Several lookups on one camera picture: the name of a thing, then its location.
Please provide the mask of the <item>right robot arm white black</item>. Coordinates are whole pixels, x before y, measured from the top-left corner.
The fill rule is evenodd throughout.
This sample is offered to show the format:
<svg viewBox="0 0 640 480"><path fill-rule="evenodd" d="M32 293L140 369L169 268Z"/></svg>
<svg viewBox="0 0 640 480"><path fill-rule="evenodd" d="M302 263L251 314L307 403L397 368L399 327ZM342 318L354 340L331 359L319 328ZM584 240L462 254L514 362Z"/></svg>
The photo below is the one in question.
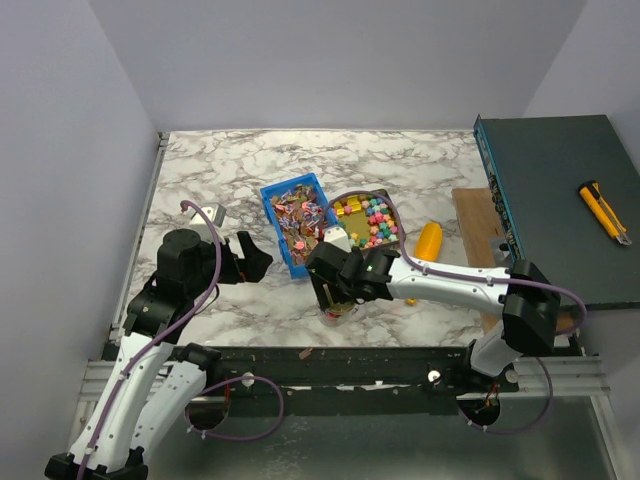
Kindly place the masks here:
<svg viewBox="0 0 640 480"><path fill-rule="evenodd" d="M318 244L305 265L320 307L415 298L486 313L497 323L469 347L460 379L480 392L522 356L554 350L560 298L528 261L511 268L430 264L391 249L353 249Z"/></svg>

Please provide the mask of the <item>gold round lid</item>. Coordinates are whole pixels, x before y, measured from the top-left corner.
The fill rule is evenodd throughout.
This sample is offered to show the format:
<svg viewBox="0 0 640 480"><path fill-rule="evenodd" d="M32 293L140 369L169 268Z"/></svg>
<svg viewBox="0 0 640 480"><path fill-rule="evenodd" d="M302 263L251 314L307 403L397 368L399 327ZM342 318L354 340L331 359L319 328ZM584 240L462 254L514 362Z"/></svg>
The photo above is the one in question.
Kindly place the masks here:
<svg viewBox="0 0 640 480"><path fill-rule="evenodd" d="M355 308L355 304L350 303L335 303L327 307L325 314L332 319L337 319L349 314Z"/></svg>

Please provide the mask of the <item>metal tin of star candies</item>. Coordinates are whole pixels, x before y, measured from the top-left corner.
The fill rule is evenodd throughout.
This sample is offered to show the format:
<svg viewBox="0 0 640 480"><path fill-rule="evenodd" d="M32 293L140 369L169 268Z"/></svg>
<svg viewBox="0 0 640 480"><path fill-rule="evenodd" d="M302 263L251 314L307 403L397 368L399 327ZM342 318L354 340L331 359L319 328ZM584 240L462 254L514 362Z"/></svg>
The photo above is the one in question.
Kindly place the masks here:
<svg viewBox="0 0 640 480"><path fill-rule="evenodd" d="M352 247L367 250L398 246L399 221L390 208L390 200L386 190L377 189L333 203L338 225L345 230Z"/></svg>

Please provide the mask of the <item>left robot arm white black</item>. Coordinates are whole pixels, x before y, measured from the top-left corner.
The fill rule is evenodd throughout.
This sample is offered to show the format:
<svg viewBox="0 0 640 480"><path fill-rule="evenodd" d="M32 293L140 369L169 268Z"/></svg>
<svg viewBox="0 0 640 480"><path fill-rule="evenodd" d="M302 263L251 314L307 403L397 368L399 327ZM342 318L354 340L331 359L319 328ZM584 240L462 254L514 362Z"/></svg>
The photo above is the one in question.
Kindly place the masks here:
<svg viewBox="0 0 640 480"><path fill-rule="evenodd" d="M218 284L264 278L272 256L248 232L237 237L240 255L227 240L202 239L194 230L164 236L156 271L127 308L125 333L95 410L69 451L50 458L47 478L147 478L151 457L189 401L220 387L220 352L190 344L159 389L152 388L185 324Z"/></svg>

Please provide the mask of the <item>yellow plastic scoop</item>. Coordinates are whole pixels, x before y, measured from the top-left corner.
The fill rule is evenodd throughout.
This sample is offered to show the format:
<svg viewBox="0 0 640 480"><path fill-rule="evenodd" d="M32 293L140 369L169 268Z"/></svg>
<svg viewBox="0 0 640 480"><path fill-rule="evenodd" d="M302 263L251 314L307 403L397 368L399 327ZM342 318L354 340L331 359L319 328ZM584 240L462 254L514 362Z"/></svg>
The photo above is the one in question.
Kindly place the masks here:
<svg viewBox="0 0 640 480"><path fill-rule="evenodd" d="M414 247L413 256L419 260L436 261L440 253L442 239L441 226L435 222L427 223Z"/></svg>

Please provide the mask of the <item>blue plastic candy bin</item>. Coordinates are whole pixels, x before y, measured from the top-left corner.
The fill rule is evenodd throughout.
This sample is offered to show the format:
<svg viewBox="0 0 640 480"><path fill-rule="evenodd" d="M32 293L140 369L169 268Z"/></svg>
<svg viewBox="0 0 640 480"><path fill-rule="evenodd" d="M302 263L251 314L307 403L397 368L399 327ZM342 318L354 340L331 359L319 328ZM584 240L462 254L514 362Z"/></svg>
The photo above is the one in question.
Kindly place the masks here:
<svg viewBox="0 0 640 480"><path fill-rule="evenodd" d="M325 210L328 200L316 175L268 185L260 189L260 197L291 277L306 277L305 263L311 251L323 240L324 231L338 224L336 215Z"/></svg>

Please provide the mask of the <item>clear plastic round container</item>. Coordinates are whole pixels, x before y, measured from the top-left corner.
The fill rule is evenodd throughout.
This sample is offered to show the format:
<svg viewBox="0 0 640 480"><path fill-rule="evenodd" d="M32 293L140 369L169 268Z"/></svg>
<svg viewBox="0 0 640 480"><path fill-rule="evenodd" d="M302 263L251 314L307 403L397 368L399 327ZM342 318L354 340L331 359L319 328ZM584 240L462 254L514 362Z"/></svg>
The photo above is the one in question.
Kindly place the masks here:
<svg viewBox="0 0 640 480"><path fill-rule="evenodd" d="M350 310L343 311L330 311L330 310L322 310L320 314L320 321L323 325L327 327L339 327L345 324L348 320L353 318L355 314L358 312L358 308L354 307Z"/></svg>

